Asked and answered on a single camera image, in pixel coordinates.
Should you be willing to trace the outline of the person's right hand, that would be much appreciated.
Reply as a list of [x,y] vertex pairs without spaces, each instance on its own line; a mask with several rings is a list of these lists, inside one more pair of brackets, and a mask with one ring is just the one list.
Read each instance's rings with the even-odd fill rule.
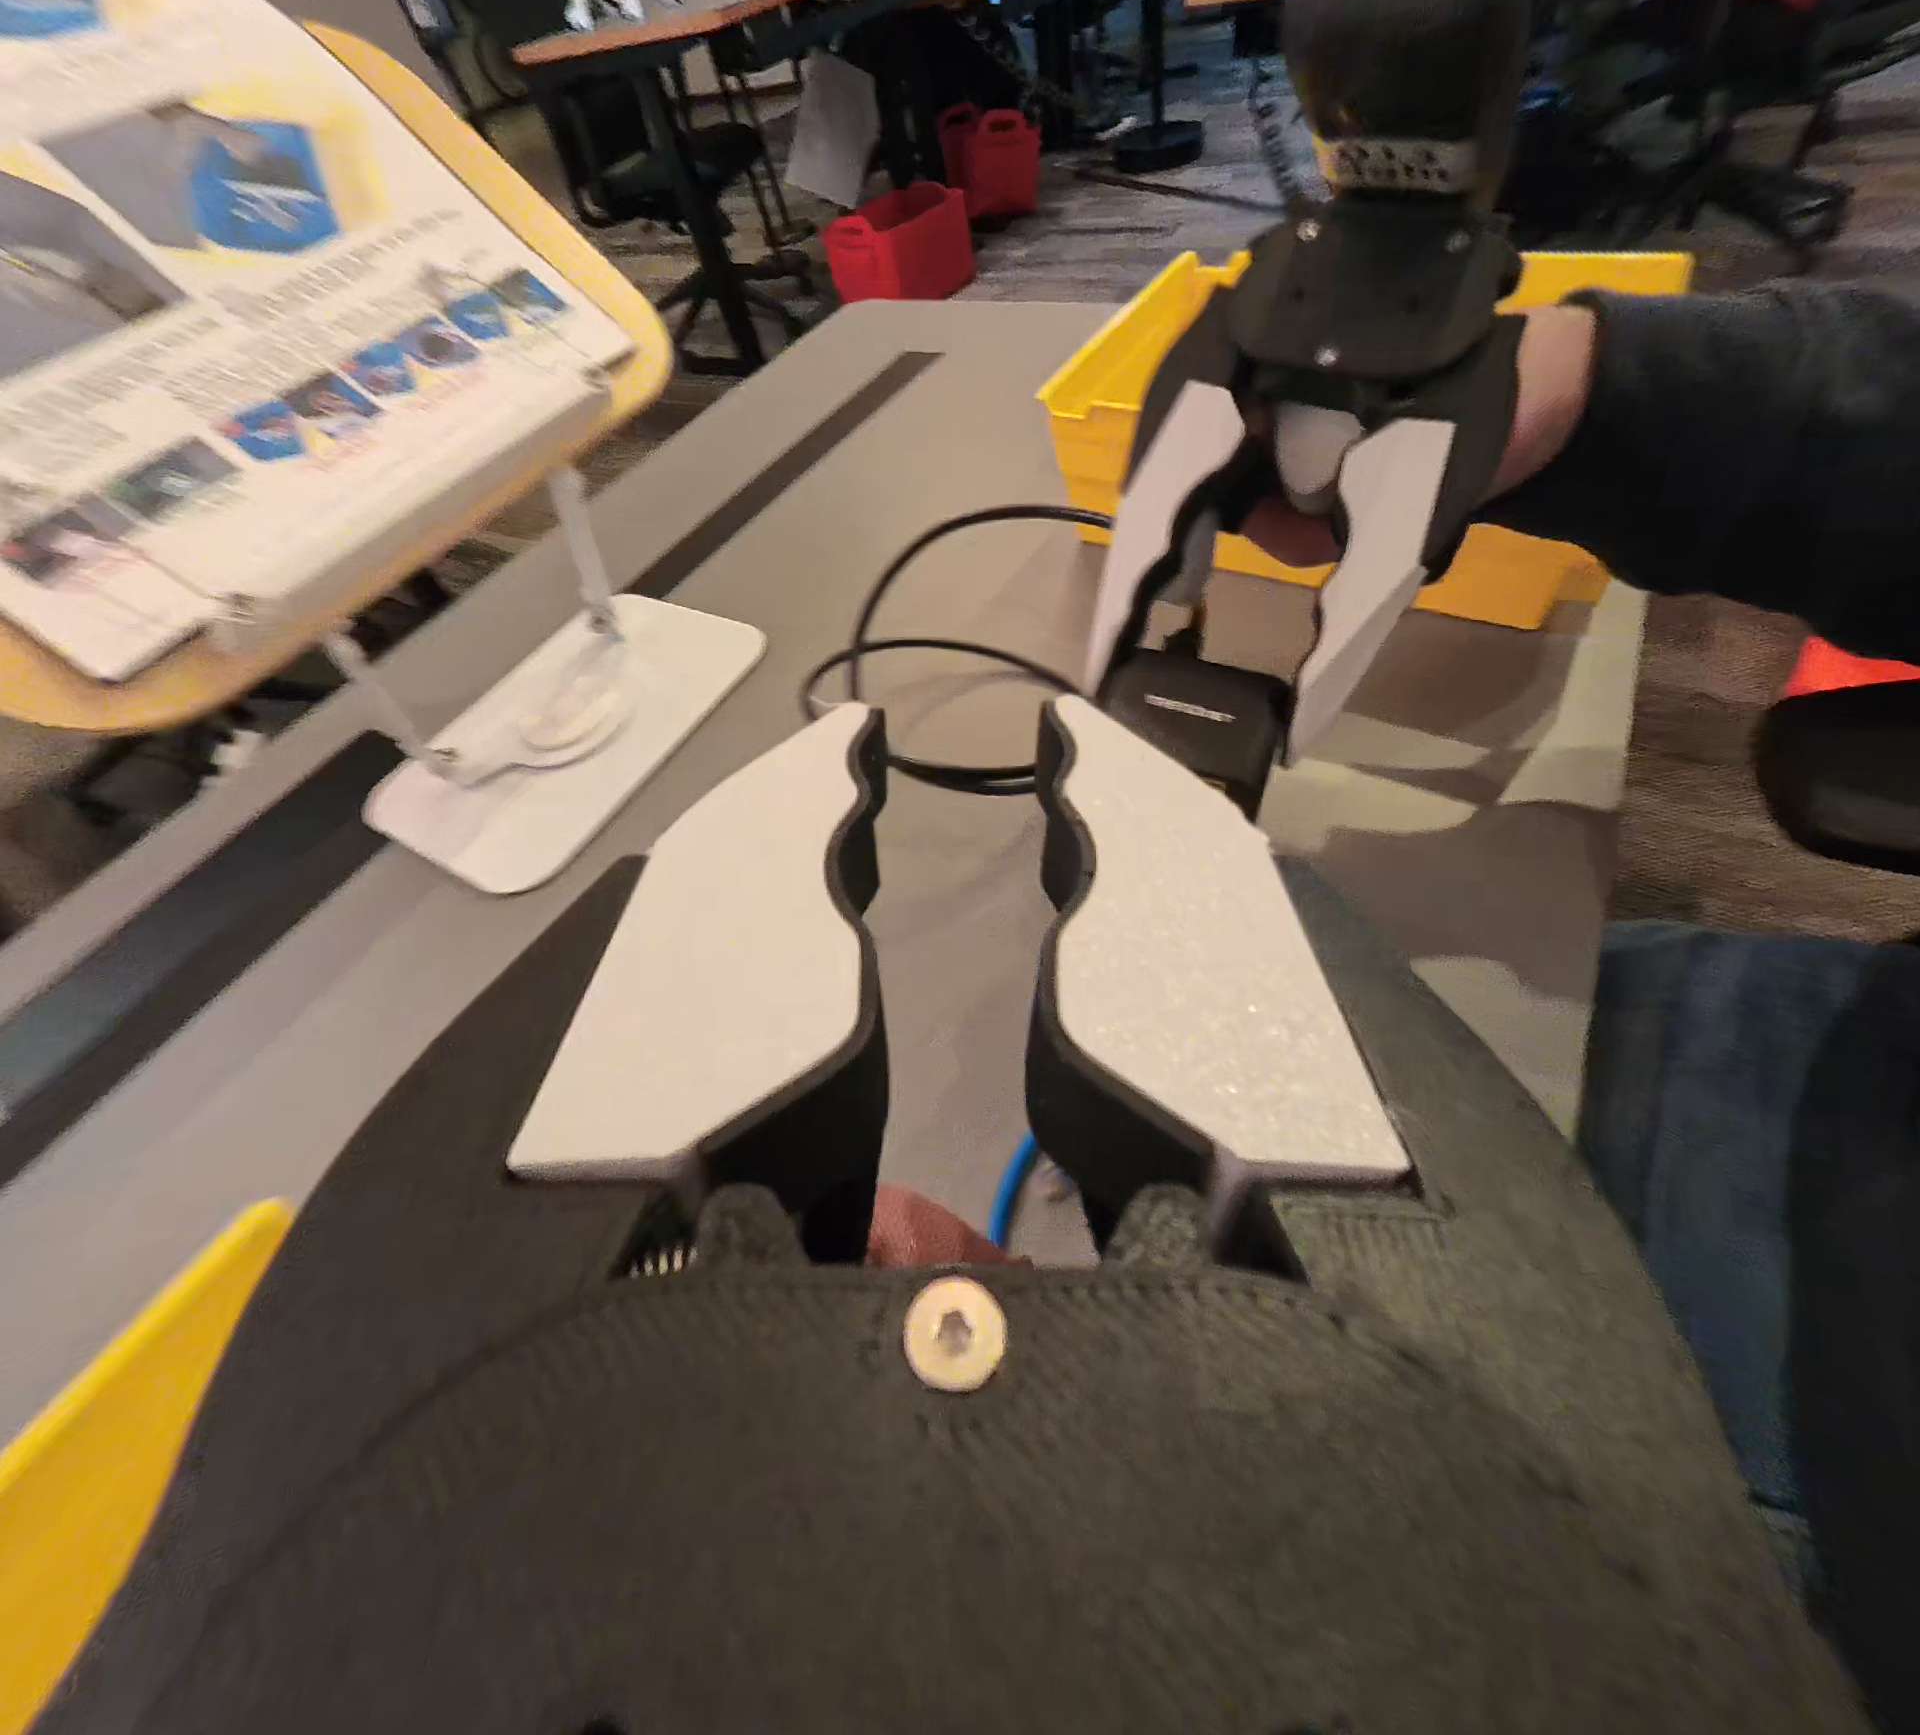
[[1585,304],[1526,308],[1516,352],[1516,402],[1487,502],[1541,476],[1580,426],[1594,380],[1600,318]]

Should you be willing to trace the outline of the brochure on white stand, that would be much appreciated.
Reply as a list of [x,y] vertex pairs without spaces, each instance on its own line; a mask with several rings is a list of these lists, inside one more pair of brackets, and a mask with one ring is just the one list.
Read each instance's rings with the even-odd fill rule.
[[[620,594],[580,460],[661,314],[426,84],[266,0],[4,0],[4,744],[204,720],[309,650],[399,750],[377,836],[552,882],[760,662]],[[352,626],[544,486],[574,590],[458,716]]]

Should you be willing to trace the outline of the person's blue jeans leg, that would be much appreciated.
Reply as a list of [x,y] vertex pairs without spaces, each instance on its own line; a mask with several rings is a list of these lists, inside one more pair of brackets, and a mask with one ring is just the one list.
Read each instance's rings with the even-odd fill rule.
[[1789,1583],[1916,1731],[1916,948],[1611,926],[1579,1146]]

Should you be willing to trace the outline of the red plastic bin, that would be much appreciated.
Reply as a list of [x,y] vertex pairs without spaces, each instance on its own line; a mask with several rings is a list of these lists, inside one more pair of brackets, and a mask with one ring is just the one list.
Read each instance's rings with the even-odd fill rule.
[[822,244],[843,306],[942,302],[977,278],[966,198],[941,182],[887,192],[836,218]]
[[994,226],[1041,208],[1043,130],[1025,110],[965,102],[937,120],[944,182],[962,194],[973,226]]

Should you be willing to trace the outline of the person's right forearm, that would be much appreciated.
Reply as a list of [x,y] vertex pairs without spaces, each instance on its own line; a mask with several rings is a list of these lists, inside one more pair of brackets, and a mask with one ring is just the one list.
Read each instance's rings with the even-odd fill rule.
[[1720,596],[1828,644],[1919,660],[1919,308],[1791,282],[1597,310],[1561,456],[1484,518],[1660,596]]

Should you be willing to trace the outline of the black ethernet adapter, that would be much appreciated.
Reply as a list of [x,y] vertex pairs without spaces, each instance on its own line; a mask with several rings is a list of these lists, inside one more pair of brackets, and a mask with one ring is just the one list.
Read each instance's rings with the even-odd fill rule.
[[1167,644],[1117,666],[1096,704],[1247,820],[1260,816],[1293,718],[1295,692],[1285,678]]

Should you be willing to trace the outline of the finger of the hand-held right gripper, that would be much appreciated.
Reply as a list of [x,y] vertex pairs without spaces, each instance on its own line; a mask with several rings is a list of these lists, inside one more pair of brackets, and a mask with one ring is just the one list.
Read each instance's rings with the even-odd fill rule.
[[1321,748],[1423,590],[1453,444],[1453,424],[1403,418],[1345,452],[1333,504],[1347,536],[1319,592],[1312,644],[1293,692],[1285,768],[1299,768]]
[[1104,702],[1159,606],[1196,608],[1215,570],[1245,422],[1235,394],[1186,382],[1127,480],[1098,574],[1081,692]]

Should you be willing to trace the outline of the white paper sheet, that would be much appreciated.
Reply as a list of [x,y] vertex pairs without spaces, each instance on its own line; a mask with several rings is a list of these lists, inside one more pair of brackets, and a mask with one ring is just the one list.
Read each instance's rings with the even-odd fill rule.
[[860,206],[882,136],[876,82],[829,50],[801,68],[783,184],[839,212]]

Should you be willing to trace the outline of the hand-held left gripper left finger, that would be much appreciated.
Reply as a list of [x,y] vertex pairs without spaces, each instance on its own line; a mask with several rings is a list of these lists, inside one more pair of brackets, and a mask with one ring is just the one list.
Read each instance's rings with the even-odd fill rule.
[[818,1264],[869,1256],[890,1120],[875,934],[889,738],[847,702],[661,836],[507,1152],[525,1184],[763,1188]]

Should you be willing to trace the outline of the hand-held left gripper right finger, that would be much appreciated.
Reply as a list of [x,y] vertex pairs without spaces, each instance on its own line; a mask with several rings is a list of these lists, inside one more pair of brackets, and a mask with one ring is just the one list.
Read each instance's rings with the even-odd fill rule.
[[1272,1196],[1401,1206],[1418,1164],[1265,838],[1091,700],[1038,720],[1053,920],[1026,1030],[1026,1124],[1096,1254],[1171,1190],[1213,1260],[1282,1268]]

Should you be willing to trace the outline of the yellow plastic bin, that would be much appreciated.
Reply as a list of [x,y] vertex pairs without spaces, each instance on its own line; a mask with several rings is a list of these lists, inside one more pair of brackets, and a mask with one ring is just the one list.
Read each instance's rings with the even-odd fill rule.
[[230,1220],[3,1455],[3,1729],[55,1697],[133,1567],[241,1316],[295,1222]]
[[[1215,294],[1240,282],[1249,252],[1205,264],[1174,258],[1124,304],[1038,390],[1054,456],[1075,508],[1114,514],[1134,450],[1141,410],[1167,352]],[[1548,308],[1580,292],[1636,298],[1686,294],[1697,274],[1689,252],[1535,252],[1523,258],[1503,314]],[[1562,604],[1592,604],[1611,574],[1580,548],[1472,528],[1450,568],[1424,588],[1420,612],[1536,634]]]

